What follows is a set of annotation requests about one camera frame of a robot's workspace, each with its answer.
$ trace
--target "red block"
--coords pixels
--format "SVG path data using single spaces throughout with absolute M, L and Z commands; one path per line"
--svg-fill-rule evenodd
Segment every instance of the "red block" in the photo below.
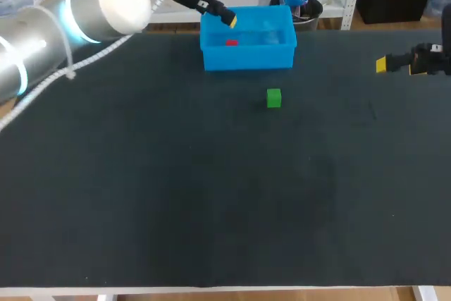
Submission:
M 238 46 L 238 41 L 234 39 L 229 39 L 225 43 L 226 46 Z

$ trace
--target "wooden floor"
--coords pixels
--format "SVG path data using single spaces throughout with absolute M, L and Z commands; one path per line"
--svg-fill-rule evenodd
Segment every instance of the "wooden floor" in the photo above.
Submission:
M 439 301 L 451 301 L 451 287 L 435 287 Z M 0 301 L 30 301 L 28 297 L 0 297 Z M 74 301 L 97 301 L 77 296 Z M 415 301 L 410 287 L 289 290 L 230 293 L 120 295 L 118 301 Z
M 365 25 L 362 17 L 357 11 L 352 19 L 351 30 L 418 30 L 424 28 L 440 28 L 441 22 L 437 18 L 422 18 L 420 21 L 410 23 L 389 23 Z M 320 19 L 318 24 L 319 30 L 339 30 L 341 28 L 341 18 Z M 152 24 L 149 27 L 149 33 L 199 33 L 199 23 L 188 24 Z
M 339 30 L 341 19 L 322 19 L 320 30 Z M 423 18 L 414 23 L 365 25 L 356 12 L 352 30 L 415 30 L 440 28 L 439 20 Z M 152 33 L 197 33 L 199 24 L 152 25 Z M 13 102 L 0 106 L 0 117 Z M 439 301 L 451 301 L 451 287 L 436 288 Z M 95 301 L 96 297 L 77 297 L 77 301 Z M 410 287 L 353 288 L 341 290 L 294 290 L 273 292 L 185 293 L 167 295 L 123 295 L 119 301 L 414 301 Z M 30 301 L 27 297 L 4 297 L 0 301 Z

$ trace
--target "green block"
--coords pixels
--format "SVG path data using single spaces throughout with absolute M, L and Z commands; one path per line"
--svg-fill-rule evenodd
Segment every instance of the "green block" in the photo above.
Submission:
M 266 103 L 269 109 L 279 109 L 282 106 L 282 92 L 280 88 L 270 88 L 267 91 Z

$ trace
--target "black trash can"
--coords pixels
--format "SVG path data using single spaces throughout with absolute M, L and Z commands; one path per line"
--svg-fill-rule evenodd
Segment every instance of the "black trash can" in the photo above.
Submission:
M 271 0 L 269 5 L 280 5 L 280 0 Z M 311 11 L 311 19 L 307 21 L 293 16 L 296 31 L 315 31 L 318 27 L 319 16 L 323 13 L 323 5 L 317 0 L 309 0 L 309 10 Z

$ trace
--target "white shelf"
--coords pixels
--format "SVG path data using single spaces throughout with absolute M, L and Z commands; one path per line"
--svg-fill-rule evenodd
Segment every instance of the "white shelf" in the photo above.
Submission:
M 270 0 L 260 0 L 260 5 L 269 4 Z M 346 0 L 321 0 L 324 10 L 321 18 L 340 18 L 345 11 Z M 152 16 L 152 23 L 198 23 L 200 14 L 195 10 L 183 9 L 171 11 L 171 6 L 166 6 L 165 12 L 158 12 Z

